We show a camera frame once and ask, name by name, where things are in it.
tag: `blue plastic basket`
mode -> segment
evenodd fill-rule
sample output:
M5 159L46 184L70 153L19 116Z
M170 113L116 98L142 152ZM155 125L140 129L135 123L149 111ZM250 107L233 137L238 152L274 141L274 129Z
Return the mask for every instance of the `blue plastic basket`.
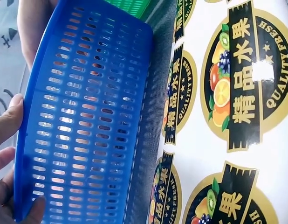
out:
M152 36L105 1L59 2L24 100L16 221L44 195L44 224L123 222Z

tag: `kiwi slice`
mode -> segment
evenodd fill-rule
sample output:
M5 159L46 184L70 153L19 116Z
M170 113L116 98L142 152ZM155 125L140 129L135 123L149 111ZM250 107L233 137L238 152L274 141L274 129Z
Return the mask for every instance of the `kiwi slice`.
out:
M214 191L209 190L207 193L207 209L208 209L208 213L210 215L210 218L213 217L216 202L217 202L217 199L215 198Z
M219 35L219 42L225 50L230 50L229 35L227 33L223 32Z

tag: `hand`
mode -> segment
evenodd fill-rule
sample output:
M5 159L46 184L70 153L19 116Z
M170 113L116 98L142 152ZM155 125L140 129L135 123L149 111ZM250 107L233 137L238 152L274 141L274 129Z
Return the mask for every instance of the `hand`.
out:
M58 0L20 0L18 29L23 55L31 70L48 20Z
M17 94L9 104L8 110L0 116L0 144L13 136L19 129L23 118L23 98ZM14 147L0 151L0 170L13 160ZM13 220L14 169L0 181L0 224L15 224ZM45 210L45 199L38 198L30 213L21 224L40 224Z

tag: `green basket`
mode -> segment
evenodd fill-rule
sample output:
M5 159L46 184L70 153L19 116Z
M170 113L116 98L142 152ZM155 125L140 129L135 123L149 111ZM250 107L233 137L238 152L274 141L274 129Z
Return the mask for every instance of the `green basket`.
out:
M140 18L148 6L150 0L106 0L107 2L121 8L129 14Z

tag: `fruit sticker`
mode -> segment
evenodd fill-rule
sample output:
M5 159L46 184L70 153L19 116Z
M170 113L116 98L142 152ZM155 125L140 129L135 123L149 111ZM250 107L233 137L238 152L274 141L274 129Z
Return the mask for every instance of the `fruit sticker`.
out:
M227 151L246 151L288 114L288 29L247 1L228 10L202 67L200 97Z
M151 190L147 224L178 224L182 196L178 174L173 163L174 154L163 152L157 162Z
M178 0L174 22L173 42L185 35L185 26L190 20L197 0Z
M182 224L277 224L272 204L256 187L258 173L226 162L222 173L206 177L194 189Z
M192 111L197 91L197 69L192 56L175 51L169 70L162 134L165 143L176 144L175 135L183 128Z

